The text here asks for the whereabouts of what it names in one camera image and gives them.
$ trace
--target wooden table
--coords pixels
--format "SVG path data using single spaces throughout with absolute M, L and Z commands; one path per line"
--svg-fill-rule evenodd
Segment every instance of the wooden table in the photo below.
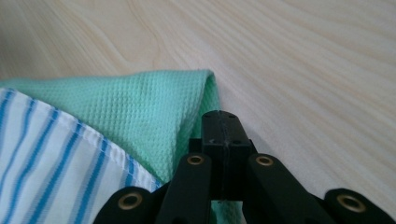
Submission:
M 396 218 L 395 1 L 0 1 L 0 79 L 200 68 L 308 191 Z

